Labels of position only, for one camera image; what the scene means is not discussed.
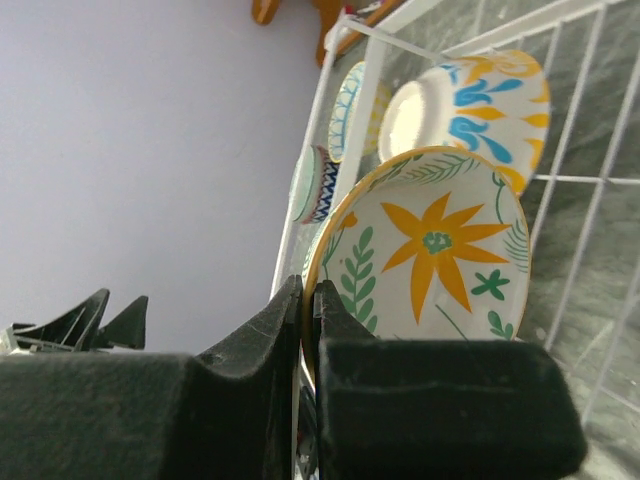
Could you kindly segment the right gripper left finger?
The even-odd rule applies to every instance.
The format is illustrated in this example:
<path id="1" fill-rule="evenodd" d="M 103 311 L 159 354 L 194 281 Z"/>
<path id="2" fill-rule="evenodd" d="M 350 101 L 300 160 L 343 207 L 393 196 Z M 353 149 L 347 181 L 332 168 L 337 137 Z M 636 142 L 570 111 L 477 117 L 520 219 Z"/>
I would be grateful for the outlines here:
<path id="1" fill-rule="evenodd" d="M 1 332 L 5 479 L 290 479 L 302 282 L 198 355 L 26 350 Z"/>

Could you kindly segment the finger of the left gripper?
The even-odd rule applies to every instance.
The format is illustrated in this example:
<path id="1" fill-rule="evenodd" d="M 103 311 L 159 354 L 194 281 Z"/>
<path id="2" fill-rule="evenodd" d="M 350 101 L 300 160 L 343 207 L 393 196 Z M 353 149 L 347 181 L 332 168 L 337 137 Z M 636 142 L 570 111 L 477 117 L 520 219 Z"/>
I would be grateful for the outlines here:
<path id="1" fill-rule="evenodd" d="M 9 330 L 21 349 L 89 350 L 98 333 L 109 296 L 109 290 L 101 288 L 48 323 L 12 323 Z"/>
<path id="2" fill-rule="evenodd" d="M 97 334 L 98 349 L 114 347 L 143 350 L 146 345 L 146 314 L 149 297 L 140 296 Z"/>

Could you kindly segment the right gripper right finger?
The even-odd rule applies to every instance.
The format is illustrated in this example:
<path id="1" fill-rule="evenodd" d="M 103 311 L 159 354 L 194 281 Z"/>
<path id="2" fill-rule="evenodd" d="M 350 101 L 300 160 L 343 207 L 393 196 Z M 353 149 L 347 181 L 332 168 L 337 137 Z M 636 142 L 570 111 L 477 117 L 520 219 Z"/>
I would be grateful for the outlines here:
<path id="1" fill-rule="evenodd" d="M 561 479 L 587 456 L 563 374 L 538 346 L 379 340 L 329 281 L 312 325 L 325 479 Z"/>

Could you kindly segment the orange flower bowl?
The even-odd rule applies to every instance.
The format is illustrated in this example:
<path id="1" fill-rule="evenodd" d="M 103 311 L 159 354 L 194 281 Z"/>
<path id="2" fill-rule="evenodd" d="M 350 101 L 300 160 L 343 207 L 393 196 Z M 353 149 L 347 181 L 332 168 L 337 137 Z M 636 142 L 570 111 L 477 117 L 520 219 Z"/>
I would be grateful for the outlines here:
<path id="1" fill-rule="evenodd" d="M 390 340 L 512 340 L 531 250 L 506 176 L 454 147 L 402 153 L 363 177 L 304 259 L 302 351 L 316 375 L 312 301 L 322 281 L 367 333 Z"/>

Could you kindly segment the yellow sun teal bowl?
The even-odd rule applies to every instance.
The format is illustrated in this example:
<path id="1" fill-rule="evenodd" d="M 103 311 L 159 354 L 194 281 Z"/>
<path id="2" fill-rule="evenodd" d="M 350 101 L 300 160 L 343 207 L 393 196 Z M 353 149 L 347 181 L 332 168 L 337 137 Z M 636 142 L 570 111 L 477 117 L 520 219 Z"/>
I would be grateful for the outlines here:
<path id="1" fill-rule="evenodd" d="M 328 152 L 332 162 L 341 163 L 347 147 L 347 136 L 355 118 L 355 108 L 360 97 L 360 90 L 365 73 L 365 61 L 356 63 L 344 77 L 338 90 L 328 124 Z M 377 151 L 378 137 L 384 114 L 391 100 L 391 90 L 383 82 L 378 84 L 367 133 L 363 154 L 370 155 Z"/>

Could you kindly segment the blue yellow patterned bowl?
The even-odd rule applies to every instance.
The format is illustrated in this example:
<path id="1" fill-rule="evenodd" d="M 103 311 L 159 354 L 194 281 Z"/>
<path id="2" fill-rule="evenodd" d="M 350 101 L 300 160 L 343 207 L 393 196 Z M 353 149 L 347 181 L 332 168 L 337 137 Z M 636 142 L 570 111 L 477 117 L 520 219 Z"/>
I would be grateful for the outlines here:
<path id="1" fill-rule="evenodd" d="M 449 59 L 401 85 L 377 141 L 381 161 L 416 148 L 451 146 L 491 162 L 522 194 L 551 123 L 542 66 L 520 50 Z"/>

